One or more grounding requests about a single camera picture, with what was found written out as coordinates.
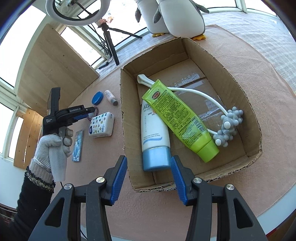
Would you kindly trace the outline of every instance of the gray ball cluster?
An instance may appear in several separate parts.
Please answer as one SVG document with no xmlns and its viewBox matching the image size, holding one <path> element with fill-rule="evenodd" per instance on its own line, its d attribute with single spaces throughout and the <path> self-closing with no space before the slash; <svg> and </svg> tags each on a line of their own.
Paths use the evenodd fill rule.
<svg viewBox="0 0 296 241">
<path fill-rule="evenodd" d="M 227 141 L 231 141 L 233 136 L 237 134 L 237 131 L 234 128 L 242 123 L 241 116 L 244 114 L 242 110 L 238 110 L 235 106 L 233 106 L 232 110 L 228 110 L 227 112 L 227 116 L 221 116 L 221 130 L 217 131 L 217 134 L 213 136 L 217 146 L 227 147 Z"/>
</svg>

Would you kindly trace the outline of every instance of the penguin plush toy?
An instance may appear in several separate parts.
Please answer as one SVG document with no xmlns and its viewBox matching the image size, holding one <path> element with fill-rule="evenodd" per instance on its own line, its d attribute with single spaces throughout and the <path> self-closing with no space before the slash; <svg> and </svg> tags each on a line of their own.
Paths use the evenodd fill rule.
<svg viewBox="0 0 296 241">
<path fill-rule="evenodd" d="M 163 18 L 159 18 L 157 23 L 153 23 L 153 16 L 158 9 L 158 3 L 156 0 L 137 0 L 137 5 L 138 7 L 135 12 L 136 20 L 139 22 L 141 16 L 143 16 L 147 29 L 152 33 L 152 37 L 168 33 L 168 28 L 166 27 Z"/>
<path fill-rule="evenodd" d="M 192 0 L 157 0 L 158 9 L 153 17 L 157 23 L 163 17 L 169 32 L 175 37 L 187 37 L 192 40 L 205 39 L 205 22 L 200 12 L 209 10 Z"/>
</svg>

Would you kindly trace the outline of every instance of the person's arm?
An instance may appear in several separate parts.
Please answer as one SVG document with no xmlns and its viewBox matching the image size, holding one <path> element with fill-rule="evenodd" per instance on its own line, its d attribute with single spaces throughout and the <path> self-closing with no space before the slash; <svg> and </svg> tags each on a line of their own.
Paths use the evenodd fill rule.
<svg viewBox="0 0 296 241">
<path fill-rule="evenodd" d="M 17 202 L 17 214 L 14 220 L 5 227 L 0 222 L 0 232 L 3 240 L 27 241 L 39 221 L 40 217 L 48 207 L 54 192 L 55 183 L 51 173 L 51 164 L 67 161 L 71 155 L 68 145 L 72 139 L 66 137 L 62 140 L 57 135 L 43 136 L 38 143 L 35 156 L 27 167 L 24 183 Z M 57 150 L 56 160 L 49 161 L 49 147 L 61 147 Z"/>
</svg>

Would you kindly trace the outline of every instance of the black sleeve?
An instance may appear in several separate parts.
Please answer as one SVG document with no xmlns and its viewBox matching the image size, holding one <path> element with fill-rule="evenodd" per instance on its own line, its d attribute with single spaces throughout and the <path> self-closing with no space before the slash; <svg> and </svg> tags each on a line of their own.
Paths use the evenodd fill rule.
<svg viewBox="0 0 296 241">
<path fill-rule="evenodd" d="M 17 201 L 17 214 L 9 224 L 11 240 L 27 241 L 38 220 L 48 207 L 55 183 L 48 184 L 32 174 L 27 167 Z"/>
</svg>

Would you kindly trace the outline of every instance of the green plastic tube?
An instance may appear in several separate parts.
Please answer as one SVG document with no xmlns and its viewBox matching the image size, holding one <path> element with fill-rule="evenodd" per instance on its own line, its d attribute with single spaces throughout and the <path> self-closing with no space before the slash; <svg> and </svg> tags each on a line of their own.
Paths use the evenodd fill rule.
<svg viewBox="0 0 296 241">
<path fill-rule="evenodd" d="M 204 161 L 213 159 L 219 149 L 201 119 L 160 80 L 143 95 L 174 134 Z"/>
</svg>

